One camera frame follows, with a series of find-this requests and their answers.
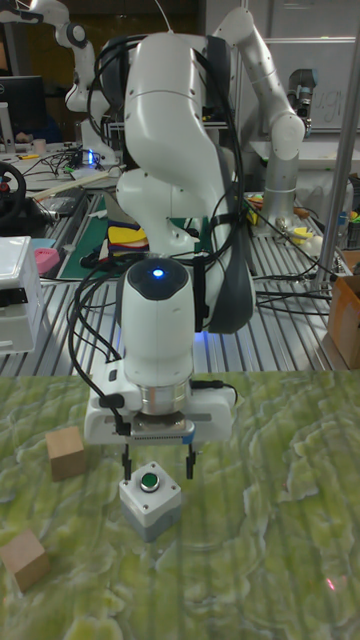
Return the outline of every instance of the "green push button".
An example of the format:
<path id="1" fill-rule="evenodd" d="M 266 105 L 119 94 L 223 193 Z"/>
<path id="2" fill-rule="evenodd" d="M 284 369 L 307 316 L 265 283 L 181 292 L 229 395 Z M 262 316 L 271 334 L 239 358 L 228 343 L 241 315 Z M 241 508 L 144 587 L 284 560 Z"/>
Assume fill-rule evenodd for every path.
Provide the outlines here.
<path id="1" fill-rule="evenodd" d="M 156 473 L 145 473 L 141 478 L 141 488 L 146 493 L 153 493 L 159 488 L 159 478 Z"/>

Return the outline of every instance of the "white box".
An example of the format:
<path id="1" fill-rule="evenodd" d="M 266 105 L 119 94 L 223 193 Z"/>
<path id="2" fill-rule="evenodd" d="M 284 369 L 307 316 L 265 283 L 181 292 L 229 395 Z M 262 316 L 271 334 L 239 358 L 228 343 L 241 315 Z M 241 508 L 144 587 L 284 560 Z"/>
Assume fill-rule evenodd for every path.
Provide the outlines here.
<path id="1" fill-rule="evenodd" d="M 145 475 L 158 478 L 158 488 L 141 488 Z M 181 515 L 181 488 L 157 462 L 137 469 L 131 480 L 119 484 L 122 511 L 145 542 L 151 542 L 175 524 Z"/>
<path id="2" fill-rule="evenodd" d="M 34 350 L 43 308 L 31 238 L 0 238 L 0 355 Z"/>

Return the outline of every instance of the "metal pole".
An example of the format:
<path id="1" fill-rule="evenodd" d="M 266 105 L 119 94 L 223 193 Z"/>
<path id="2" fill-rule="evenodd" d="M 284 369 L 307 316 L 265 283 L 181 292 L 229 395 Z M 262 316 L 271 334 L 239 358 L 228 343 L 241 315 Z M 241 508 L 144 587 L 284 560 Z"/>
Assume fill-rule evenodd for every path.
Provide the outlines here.
<path id="1" fill-rule="evenodd" d="M 347 180 L 350 174 L 356 130 L 360 117 L 360 24 L 355 42 L 354 57 L 351 66 L 349 86 L 346 96 L 343 125 L 340 134 L 339 149 L 336 158 L 334 179 L 331 190 L 329 218 L 325 229 L 320 255 L 319 271 L 315 284 L 319 285 L 329 276 L 325 269 L 331 270 L 338 234 L 338 218 L 345 200 Z"/>

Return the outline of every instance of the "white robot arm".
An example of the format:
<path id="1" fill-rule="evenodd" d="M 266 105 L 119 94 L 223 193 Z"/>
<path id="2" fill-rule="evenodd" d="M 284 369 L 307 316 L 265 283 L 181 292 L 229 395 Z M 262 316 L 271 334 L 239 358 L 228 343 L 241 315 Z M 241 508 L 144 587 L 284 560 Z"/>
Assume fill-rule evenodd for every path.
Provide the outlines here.
<path id="1" fill-rule="evenodd" d="M 28 10 L 15 9 L 8 0 L 0 0 L 0 22 L 23 24 L 50 24 L 55 27 L 56 42 L 74 53 L 74 85 L 68 92 L 65 103 L 70 111 L 87 111 L 87 99 L 90 85 L 94 79 L 94 49 L 86 37 L 84 28 L 70 21 L 68 8 L 58 0 L 32 0 Z M 109 108 L 109 103 L 101 91 L 94 91 L 92 112 L 97 125 Z M 90 122 L 82 125 L 84 149 L 99 153 L 102 164 L 115 165 L 115 154 L 93 131 Z"/>
<path id="2" fill-rule="evenodd" d="M 270 54 L 246 11 L 235 12 L 219 35 L 225 26 L 225 39 L 241 48 L 263 100 L 273 139 L 273 166 L 295 166 L 304 125 L 287 101 Z M 206 44 L 206 39 L 196 38 L 201 52 Z M 153 255 L 132 266 L 118 288 L 117 319 L 125 356 L 96 372 L 94 382 L 102 396 L 93 389 L 85 421 L 90 442 L 126 444 L 125 463 L 129 445 L 155 438 L 157 444 L 179 442 L 196 449 L 206 440 L 226 439 L 231 433 L 232 391 L 199 388 L 191 381 L 196 269 L 193 262 L 187 269 L 179 262 L 185 249 L 194 257 L 194 240 L 171 225 L 175 216 L 207 216 L 213 223 L 213 253 L 219 247 L 224 250 L 205 268 L 208 314 L 201 318 L 200 328 L 236 331 L 251 317 L 254 294 L 244 229 L 238 224 L 233 233 L 232 226 L 242 203 L 235 207 L 221 150 L 202 122 L 201 56 L 188 36 L 145 37 L 136 47 L 126 85 L 126 144 L 139 168 L 120 178 L 117 197 L 146 231 Z M 120 421 L 112 415 L 115 409 Z"/>
<path id="3" fill-rule="evenodd" d="M 305 135 L 305 125 L 291 108 L 271 53 L 247 9 L 233 9 L 214 35 L 238 48 L 268 122 L 271 154 L 262 213 L 275 226 L 291 227 L 299 148 Z"/>

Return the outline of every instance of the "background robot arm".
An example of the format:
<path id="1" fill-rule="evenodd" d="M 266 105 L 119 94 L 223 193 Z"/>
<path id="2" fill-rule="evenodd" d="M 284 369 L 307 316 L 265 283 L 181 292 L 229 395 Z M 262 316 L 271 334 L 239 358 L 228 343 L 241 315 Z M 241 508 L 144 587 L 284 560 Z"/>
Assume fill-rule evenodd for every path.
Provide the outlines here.
<path id="1" fill-rule="evenodd" d="M 311 134 L 311 102 L 317 83 L 316 69 L 296 69 L 289 78 L 288 99 L 305 125 L 306 138 Z"/>
<path id="2" fill-rule="evenodd" d="M 281 225 L 291 226 L 304 123 L 291 108 L 271 53 L 247 9 L 231 11 L 214 35 L 238 48 L 269 126 L 271 154 L 262 213 L 274 225 L 281 221 Z"/>
<path id="3" fill-rule="evenodd" d="M 55 27 L 56 42 L 72 49 L 75 60 L 74 84 L 66 95 L 65 104 L 70 111 L 86 112 L 89 88 L 94 79 L 95 54 L 85 29 L 70 21 L 68 8 L 58 0 L 32 0 L 28 10 L 18 10 L 8 0 L 1 0 L 0 22 L 44 23 Z M 93 118 L 99 126 L 109 103 L 101 91 L 94 91 L 91 105 Z M 116 164 L 114 152 L 96 136 L 88 120 L 82 123 L 82 140 L 85 149 L 99 153 L 107 164 Z"/>

